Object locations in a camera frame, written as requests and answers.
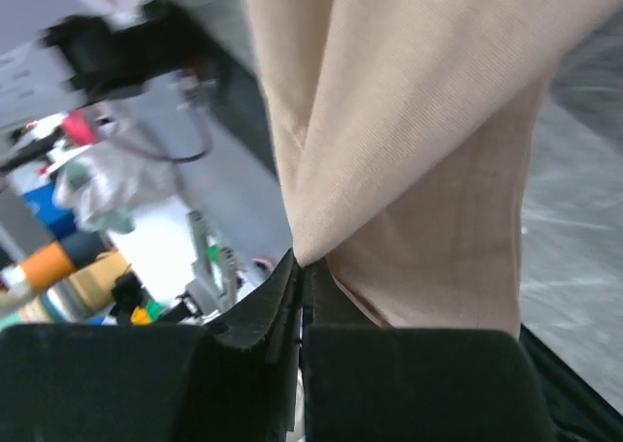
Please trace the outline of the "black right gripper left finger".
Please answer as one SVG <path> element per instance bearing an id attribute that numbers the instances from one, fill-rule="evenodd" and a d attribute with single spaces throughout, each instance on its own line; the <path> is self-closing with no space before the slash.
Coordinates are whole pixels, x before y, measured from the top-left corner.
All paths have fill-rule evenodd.
<path id="1" fill-rule="evenodd" d="M 282 441 L 295 420 L 298 266 L 204 326 L 1 334 L 5 441 Z"/>

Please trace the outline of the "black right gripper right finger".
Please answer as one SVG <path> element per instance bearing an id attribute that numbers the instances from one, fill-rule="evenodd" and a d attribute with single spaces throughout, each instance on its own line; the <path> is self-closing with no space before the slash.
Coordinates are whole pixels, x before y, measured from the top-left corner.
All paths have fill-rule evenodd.
<path id="1" fill-rule="evenodd" d="M 494 330 L 379 328 L 326 266 L 302 271 L 310 441 L 553 441 L 533 366 Z"/>

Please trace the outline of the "beige t shirt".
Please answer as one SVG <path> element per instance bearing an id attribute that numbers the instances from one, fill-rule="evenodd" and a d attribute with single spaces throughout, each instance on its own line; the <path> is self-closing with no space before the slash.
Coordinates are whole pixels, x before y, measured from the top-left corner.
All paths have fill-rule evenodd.
<path id="1" fill-rule="evenodd" d="M 293 251 L 379 325 L 520 330 L 531 135 L 622 0 L 244 0 Z"/>

